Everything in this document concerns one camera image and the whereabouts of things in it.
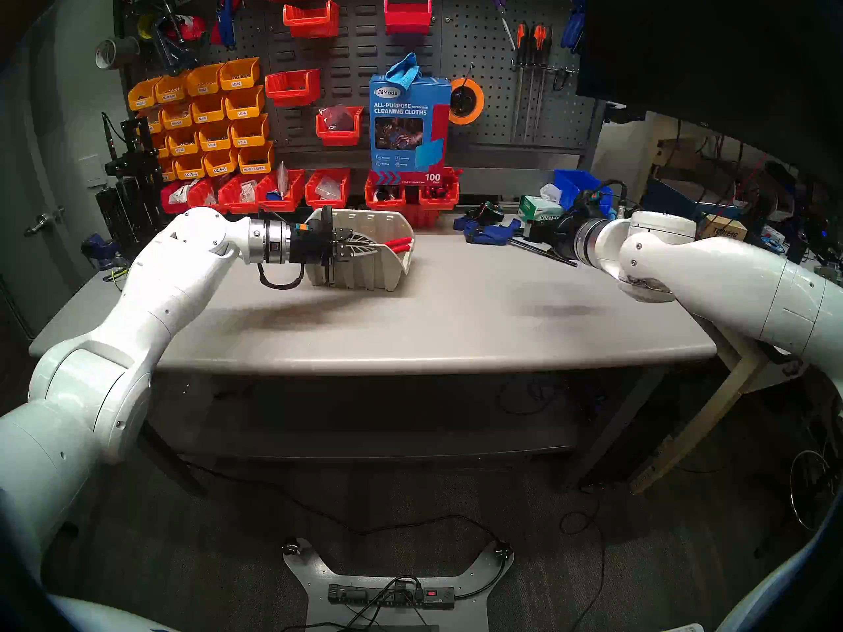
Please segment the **cable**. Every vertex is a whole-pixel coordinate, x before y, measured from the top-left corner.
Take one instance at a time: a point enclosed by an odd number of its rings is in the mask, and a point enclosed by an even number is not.
[[[426,526],[426,525],[430,525],[432,523],[439,523],[440,521],[447,521],[449,519],[459,519],[461,521],[471,523],[471,525],[475,526],[476,528],[480,528],[480,530],[482,530],[483,532],[488,534],[497,543],[503,543],[503,541],[501,541],[500,537],[498,537],[493,531],[489,530],[489,528],[487,528],[482,523],[477,522],[473,518],[470,518],[470,517],[465,516],[463,514],[454,514],[454,513],[444,514],[442,516],[434,516],[433,518],[428,518],[428,519],[425,519],[423,521],[416,521],[416,522],[410,522],[410,523],[396,523],[396,524],[393,524],[393,525],[379,526],[377,528],[369,528],[368,530],[366,530],[366,529],[359,530],[359,529],[354,528],[353,526],[349,525],[348,523],[340,520],[336,516],[332,516],[331,514],[328,514],[326,512],[323,512],[321,510],[316,509],[315,507],[312,507],[310,505],[307,505],[306,503],[301,502],[298,498],[296,498],[295,496],[293,496],[292,494],[287,492],[283,487],[281,487],[280,485],[277,485],[274,482],[269,482],[268,480],[252,480],[252,479],[247,479],[247,478],[238,478],[237,476],[220,473],[219,471],[215,471],[212,468],[203,467],[200,464],[196,464],[194,462],[189,462],[187,460],[183,460],[183,462],[185,464],[187,464],[187,466],[189,466],[189,467],[193,467],[195,469],[198,469],[199,471],[202,471],[206,474],[213,475],[213,476],[215,476],[217,478],[221,478],[223,480],[230,480],[231,482],[236,482],[236,483],[239,483],[241,485],[261,486],[261,487],[265,487],[267,489],[271,489],[273,491],[277,491],[279,494],[281,494],[288,501],[292,502],[295,505],[298,505],[299,507],[301,507],[306,512],[310,512],[311,514],[314,514],[315,516],[321,516],[322,518],[325,518],[328,521],[331,521],[331,522],[335,523],[336,525],[340,526],[341,528],[344,528],[348,532],[350,532],[352,534],[356,534],[359,537],[367,537],[370,534],[382,533],[382,532],[385,532],[387,530],[400,530],[400,529],[404,529],[404,528],[419,528],[420,526]]]
[[[603,583],[604,583],[605,574],[606,574],[606,541],[605,541],[604,536],[603,536],[603,530],[600,529],[600,526],[594,520],[597,517],[597,514],[598,514],[599,511],[600,511],[600,501],[597,501],[597,507],[594,509],[594,513],[591,516],[589,516],[586,512],[584,512],[582,510],[575,510],[573,512],[568,512],[561,519],[559,519],[559,532],[564,534],[566,537],[574,537],[574,536],[578,535],[579,533],[585,532],[591,526],[594,526],[596,528],[597,533],[600,537],[600,586],[597,588],[597,593],[594,594],[594,597],[591,599],[591,602],[589,602],[587,608],[585,608],[583,610],[583,613],[579,615],[577,620],[574,622],[574,625],[572,625],[570,627],[568,632],[573,632],[577,628],[577,626],[580,625],[580,622],[583,620],[585,615],[588,614],[588,611],[592,608],[594,603],[600,597],[600,593],[603,591]],[[574,516],[575,514],[578,514],[578,515],[582,516],[583,518],[585,518],[585,520],[586,520],[585,525],[583,525],[578,530],[574,530],[572,532],[567,532],[565,530],[565,521],[569,516]]]
[[[262,263],[258,263],[258,273],[260,274],[260,284],[266,287],[271,287],[273,290],[292,290],[294,287],[298,287],[302,279],[304,278],[304,262],[302,263],[302,269],[298,272],[298,278],[294,280],[292,283],[287,283],[286,285],[277,285],[276,283],[270,283],[269,280],[266,279],[266,275],[263,272],[263,265]]]

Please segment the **pegboard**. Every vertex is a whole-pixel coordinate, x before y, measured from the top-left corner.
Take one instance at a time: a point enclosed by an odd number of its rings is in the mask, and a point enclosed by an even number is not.
[[[143,0],[126,14],[126,31],[135,29],[137,15],[148,12],[155,0]],[[296,2],[304,9],[325,6],[326,0]],[[259,57],[261,75],[290,70],[319,68],[321,96],[314,104],[298,108],[276,108],[266,101],[271,136],[277,152],[324,152],[315,134],[319,108],[334,104],[363,105],[363,131],[357,147],[333,147],[332,153],[368,150],[368,80],[383,74],[404,55],[415,51],[422,72],[447,78],[465,76],[475,63],[473,78],[482,87],[486,106],[470,125],[449,126],[449,151],[482,151],[484,148],[530,149],[536,152],[587,152],[596,113],[593,99],[576,95],[577,75],[570,75],[560,92],[551,89],[553,75],[545,79],[544,102],[539,128],[531,141],[522,143],[530,90],[530,70],[524,71],[519,116],[519,134],[510,143],[514,111],[515,54],[508,43],[500,17],[491,0],[432,0],[434,21],[426,36],[386,36],[384,0],[333,0],[340,6],[340,33],[331,39],[293,38],[283,25],[283,4],[266,0],[244,0],[234,22],[237,49],[204,43],[198,50],[200,63]],[[426,0],[390,0],[425,2]],[[174,6],[177,13],[200,15],[212,26],[217,0],[191,0]],[[518,22],[553,25],[550,64],[575,68],[577,59],[559,47],[559,40],[571,9],[570,0],[507,0],[507,22],[514,34]],[[151,45],[143,47],[142,66],[131,74],[133,82],[161,72]],[[530,114],[538,99],[540,73],[535,72]]]

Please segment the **workbench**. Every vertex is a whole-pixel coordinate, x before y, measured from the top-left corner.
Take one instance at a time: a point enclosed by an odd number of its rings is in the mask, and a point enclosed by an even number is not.
[[[31,355],[105,318],[120,297],[115,285],[103,282],[106,275],[94,276],[65,305],[32,343]],[[266,275],[284,283],[298,275],[298,267],[268,265]],[[508,417],[499,434],[492,434],[478,406],[463,415],[476,424],[473,431],[464,436],[451,431],[447,439],[435,432],[416,435],[397,453],[575,448],[568,476],[576,482],[620,436],[666,367],[716,352],[710,336],[678,303],[638,303],[590,267],[573,268],[512,246],[467,244],[462,234],[443,227],[418,234],[410,273],[394,292],[314,287],[306,280],[295,290],[277,292],[258,283],[255,266],[238,260],[205,311],[175,336],[158,370],[313,377],[641,367],[629,382],[617,382],[616,400],[585,430],[550,414],[534,424]],[[378,407],[376,399],[367,405]],[[214,453],[222,453],[235,434],[248,432],[246,424],[236,426],[213,438]],[[330,423],[307,438],[274,430],[277,441],[253,434],[253,446],[238,454],[361,458],[388,448],[379,457],[396,455],[394,440],[373,439],[371,431],[355,440],[354,430],[344,429],[333,440]],[[191,439],[200,436],[201,431]]]

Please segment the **floor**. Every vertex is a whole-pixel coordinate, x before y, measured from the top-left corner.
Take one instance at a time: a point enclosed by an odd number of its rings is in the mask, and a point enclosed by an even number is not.
[[[512,570],[489,597],[490,630],[566,632],[605,585],[580,630],[706,630],[807,539],[786,524],[782,491],[802,443],[784,400],[750,395],[643,496],[557,485],[565,456],[439,462],[218,461],[217,470],[283,485],[302,501],[365,528],[460,512],[514,548]],[[210,459],[200,461],[212,463]],[[182,632],[280,630],[303,623],[304,590],[287,570],[288,536],[308,539],[329,566],[352,575],[453,575],[486,544],[459,522],[360,538],[275,491],[201,475],[211,495],[188,496],[141,453],[102,468],[43,566],[52,593],[102,602]],[[591,514],[560,533],[567,512]],[[569,518],[568,529],[584,520]]]

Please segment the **plastic bag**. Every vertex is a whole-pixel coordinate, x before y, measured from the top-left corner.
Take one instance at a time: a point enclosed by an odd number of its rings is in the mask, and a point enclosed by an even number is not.
[[[319,199],[340,199],[342,197],[340,184],[331,179],[330,176],[322,177],[319,185],[316,186],[316,194],[319,195]]]
[[[354,131],[352,113],[342,104],[322,108],[319,114],[325,120],[325,128],[328,131]]]

